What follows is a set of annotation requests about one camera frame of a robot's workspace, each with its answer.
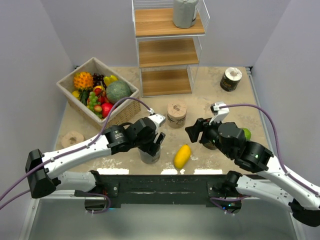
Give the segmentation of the grey roll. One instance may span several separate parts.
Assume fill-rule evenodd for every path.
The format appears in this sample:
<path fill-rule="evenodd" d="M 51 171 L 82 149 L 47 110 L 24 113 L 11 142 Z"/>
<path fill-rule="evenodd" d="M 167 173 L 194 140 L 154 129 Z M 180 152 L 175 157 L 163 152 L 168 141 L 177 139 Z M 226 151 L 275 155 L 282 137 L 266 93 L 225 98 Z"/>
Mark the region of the grey roll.
<path fill-rule="evenodd" d="M 196 23 L 198 0 L 174 0 L 173 23 L 181 29 L 191 28 Z"/>
<path fill-rule="evenodd" d="M 142 162 L 144 162 L 145 164 L 154 164 L 160 159 L 161 156 L 161 149 L 159 149 L 154 156 L 151 156 L 147 152 L 142 151 L 140 148 L 138 149 L 138 151 Z"/>

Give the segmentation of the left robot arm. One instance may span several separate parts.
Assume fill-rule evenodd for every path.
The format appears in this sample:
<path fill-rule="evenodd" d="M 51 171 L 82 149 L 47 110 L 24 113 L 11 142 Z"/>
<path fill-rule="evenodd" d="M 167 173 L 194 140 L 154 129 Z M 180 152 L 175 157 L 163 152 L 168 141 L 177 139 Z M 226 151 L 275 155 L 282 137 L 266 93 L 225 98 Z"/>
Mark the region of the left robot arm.
<path fill-rule="evenodd" d="M 92 172 L 71 172 L 70 169 L 87 161 L 125 153 L 138 148 L 154 157 L 165 134 L 158 132 L 166 118 L 161 114 L 143 117 L 128 127 L 112 125 L 102 134 L 70 147 L 42 153 L 39 149 L 28 154 L 25 165 L 31 197 L 39 199 L 58 190 L 77 190 L 99 196 L 104 184 Z"/>

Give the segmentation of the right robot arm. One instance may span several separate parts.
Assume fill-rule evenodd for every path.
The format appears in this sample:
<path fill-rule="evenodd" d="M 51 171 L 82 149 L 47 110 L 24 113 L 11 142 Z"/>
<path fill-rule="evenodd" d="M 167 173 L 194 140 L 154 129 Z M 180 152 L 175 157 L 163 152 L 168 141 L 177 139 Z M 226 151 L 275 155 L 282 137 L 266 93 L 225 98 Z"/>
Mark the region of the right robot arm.
<path fill-rule="evenodd" d="M 263 145 L 247 140 L 245 132 L 234 122 L 210 123 L 199 118 L 185 128 L 192 143 L 212 143 L 241 169 L 273 183 L 268 186 L 230 170 L 217 186 L 227 196 L 251 196 L 284 207 L 293 217 L 309 227 L 320 225 L 320 198 L 299 185 L 282 169 L 278 158 Z"/>

